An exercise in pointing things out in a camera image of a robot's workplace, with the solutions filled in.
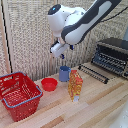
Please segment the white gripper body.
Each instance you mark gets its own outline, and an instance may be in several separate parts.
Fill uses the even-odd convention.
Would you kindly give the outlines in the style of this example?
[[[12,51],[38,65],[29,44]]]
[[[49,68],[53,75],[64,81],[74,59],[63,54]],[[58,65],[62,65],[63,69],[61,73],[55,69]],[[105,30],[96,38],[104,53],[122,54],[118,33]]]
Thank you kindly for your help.
[[[51,45],[50,52],[54,57],[59,57],[68,47],[69,45],[66,43],[62,44],[59,41],[55,41]]]

